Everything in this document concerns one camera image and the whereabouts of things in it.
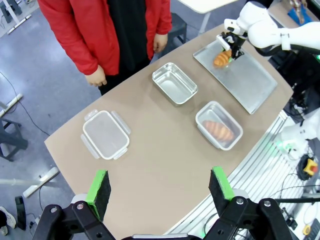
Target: black shirt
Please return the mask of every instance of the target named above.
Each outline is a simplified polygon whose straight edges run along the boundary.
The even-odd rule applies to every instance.
[[[146,0],[107,0],[120,47],[120,67],[132,71],[147,55]]]

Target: silver baking tray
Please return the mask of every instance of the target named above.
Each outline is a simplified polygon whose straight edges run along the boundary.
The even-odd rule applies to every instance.
[[[228,66],[216,68],[214,58],[222,51],[214,41],[193,54],[198,60],[248,111],[253,114],[270,96],[277,81],[247,51]]]
[[[184,104],[198,91],[198,86],[172,62],[155,71],[152,80],[175,106]]]

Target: green tape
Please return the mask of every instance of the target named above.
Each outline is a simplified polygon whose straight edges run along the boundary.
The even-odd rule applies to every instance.
[[[215,166],[212,168],[212,170],[216,176],[216,179],[219,182],[220,188],[222,189],[224,199],[230,201],[231,199],[233,199],[235,197],[235,193],[230,186],[230,183],[228,181],[228,178],[227,178],[224,170],[220,166]]]
[[[85,201],[86,203],[89,205],[89,207],[93,210],[93,212],[95,213],[95,215],[101,220],[98,210],[97,210],[97,206],[96,206],[96,197],[98,194],[98,191],[101,187],[101,184],[105,178],[105,175],[107,174],[106,170],[98,170],[95,174],[93,183],[90,186],[90,189],[86,195]]]

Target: blue object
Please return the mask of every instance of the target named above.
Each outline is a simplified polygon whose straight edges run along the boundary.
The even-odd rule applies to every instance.
[[[300,21],[299,21],[299,18],[296,14],[296,11],[294,8],[292,8],[289,12],[288,12],[288,15],[299,25],[299,26],[302,26],[302,25],[305,25],[307,23],[310,23],[312,22],[312,19],[311,17],[308,16],[307,14],[307,11],[305,9],[305,7],[303,5],[301,5],[301,14],[304,18],[304,22],[301,24]]]

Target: striped metal surface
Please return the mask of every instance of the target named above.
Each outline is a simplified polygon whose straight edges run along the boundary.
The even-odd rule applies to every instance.
[[[293,124],[292,119],[287,118],[283,111],[278,115],[261,140],[229,175],[228,180],[232,188],[246,191],[249,198],[256,203],[263,198],[279,198],[280,194],[282,198],[301,197],[302,187],[289,188],[283,190],[282,193],[279,192],[280,189],[303,184],[294,174],[299,160],[289,159],[281,153],[274,143],[277,133],[284,126]],[[280,207],[285,207],[290,213],[295,204],[282,203]],[[202,238],[205,223],[216,212],[213,199],[209,195],[166,234],[189,233]],[[215,215],[207,223],[206,232],[217,219],[218,215]],[[246,230],[243,230],[239,234],[246,236],[247,233]],[[243,239],[243,237],[238,235],[236,239]]]

